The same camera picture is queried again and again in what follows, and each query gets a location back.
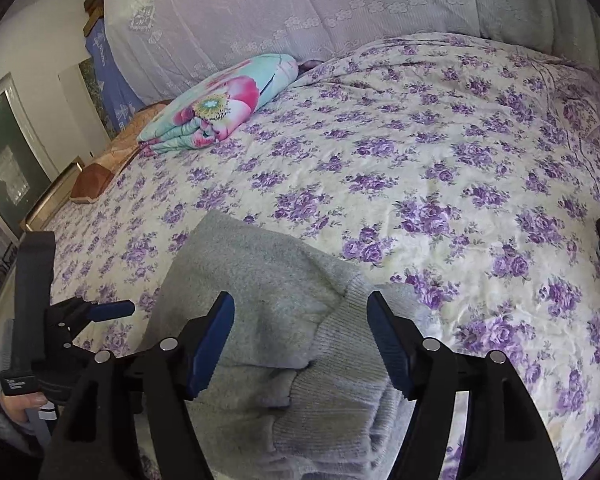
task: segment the headboard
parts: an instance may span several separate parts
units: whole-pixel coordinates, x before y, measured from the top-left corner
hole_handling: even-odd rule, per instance
[[[86,38],[93,25],[102,17],[104,17],[104,0],[85,0],[84,1],[84,12],[89,15],[86,25],[84,25],[83,32]]]

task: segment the orange fabric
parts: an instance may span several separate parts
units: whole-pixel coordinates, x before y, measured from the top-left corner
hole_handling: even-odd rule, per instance
[[[131,122],[113,139],[107,150],[93,159],[78,176],[72,189],[72,202],[93,203],[107,189],[109,183],[140,151],[136,138],[142,129],[166,106],[156,103],[140,110]]]

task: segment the blue curtain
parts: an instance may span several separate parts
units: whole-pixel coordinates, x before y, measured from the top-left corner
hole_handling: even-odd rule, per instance
[[[105,110],[114,129],[119,132],[129,123],[136,111],[144,107],[144,103],[134,94],[116,66],[104,34],[102,18],[91,29],[86,46],[93,57],[93,67]]]

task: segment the silver screw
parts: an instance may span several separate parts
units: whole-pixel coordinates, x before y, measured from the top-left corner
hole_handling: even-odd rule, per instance
[[[94,356],[94,359],[97,363],[106,363],[110,357],[111,357],[111,352],[109,352],[109,350],[100,350]]]
[[[427,337],[422,342],[422,346],[424,346],[425,349],[427,349],[431,352],[435,352],[437,350],[440,350],[440,341],[438,341],[437,339],[435,339],[433,337]]]
[[[504,355],[500,350],[494,350],[489,354],[489,357],[494,363],[499,365],[503,364],[503,362],[507,360],[507,356]]]
[[[160,341],[160,348],[164,351],[173,350],[178,346],[178,340],[174,337],[168,337]]]

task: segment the floral bedsheet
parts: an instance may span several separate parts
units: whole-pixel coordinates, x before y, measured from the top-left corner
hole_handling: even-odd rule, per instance
[[[209,209],[302,238],[375,283],[411,283],[444,342],[503,350],[564,477],[600,450],[600,80],[525,48],[448,34],[320,65],[207,150],[137,158],[65,206],[55,301],[129,298],[79,343],[138,345],[160,284]],[[462,440],[459,415],[443,477]]]

